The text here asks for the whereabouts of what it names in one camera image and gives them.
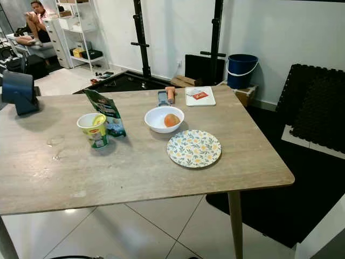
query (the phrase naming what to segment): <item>green bag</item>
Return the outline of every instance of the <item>green bag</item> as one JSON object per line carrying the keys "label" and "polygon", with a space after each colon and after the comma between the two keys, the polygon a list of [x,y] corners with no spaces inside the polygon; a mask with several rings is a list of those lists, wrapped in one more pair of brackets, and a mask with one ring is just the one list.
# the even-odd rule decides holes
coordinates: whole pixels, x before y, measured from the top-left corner
{"label": "green bag", "polygon": [[120,113],[116,108],[114,101],[102,96],[95,90],[85,89],[84,92],[96,111],[104,114],[107,117],[106,124],[108,134],[114,137],[121,135],[126,136],[126,131],[123,127]]}

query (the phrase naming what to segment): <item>blue bucket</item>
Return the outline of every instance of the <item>blue bucket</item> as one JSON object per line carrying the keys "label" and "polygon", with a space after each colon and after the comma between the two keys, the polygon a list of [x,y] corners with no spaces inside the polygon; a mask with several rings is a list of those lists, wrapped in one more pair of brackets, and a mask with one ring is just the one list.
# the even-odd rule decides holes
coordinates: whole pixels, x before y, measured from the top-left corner
{"label": "blue bucket", "polygon": [[248,88],[252,72],[258,65],[258,58],[253,55],[234,54],[228,58],[227,85],[233,89]]}

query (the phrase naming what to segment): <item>egg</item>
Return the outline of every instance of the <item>egg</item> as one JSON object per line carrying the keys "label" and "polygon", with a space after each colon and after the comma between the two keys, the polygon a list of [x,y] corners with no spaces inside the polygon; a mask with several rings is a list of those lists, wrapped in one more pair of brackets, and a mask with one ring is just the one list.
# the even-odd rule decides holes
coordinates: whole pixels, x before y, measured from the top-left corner
{"label": "egg", "polygon": [[170,113],[168,114],[167,116],[165,116],[164,118],[164,124],[167,126],[167,127],[173,127],[177,124],[180,123],[180,119],[178,116]]}

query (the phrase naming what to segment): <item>red label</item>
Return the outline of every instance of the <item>red label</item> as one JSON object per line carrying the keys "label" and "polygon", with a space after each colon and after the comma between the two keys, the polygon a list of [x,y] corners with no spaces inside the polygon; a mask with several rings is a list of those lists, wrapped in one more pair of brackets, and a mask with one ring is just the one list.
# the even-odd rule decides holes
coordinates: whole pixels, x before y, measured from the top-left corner
{"label": "red label", "polygon": [[204,98],[206,96],[209,96],[209,95],[205,92],[201,92],[201,93],[197,93],[197,94],[193,95],[194,99],[196,99],[196,100],[199,100],[199,99]]}

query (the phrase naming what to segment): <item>electrical socket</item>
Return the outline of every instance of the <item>electrical socket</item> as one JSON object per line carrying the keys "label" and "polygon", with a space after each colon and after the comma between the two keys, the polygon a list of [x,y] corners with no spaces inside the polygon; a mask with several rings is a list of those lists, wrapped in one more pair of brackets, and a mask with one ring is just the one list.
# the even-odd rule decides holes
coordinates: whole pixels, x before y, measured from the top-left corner
{"label": "electrical socket", "polygon": [[176,65],[177,65],[177,68],[182,67],[182,60],[177,60]]}

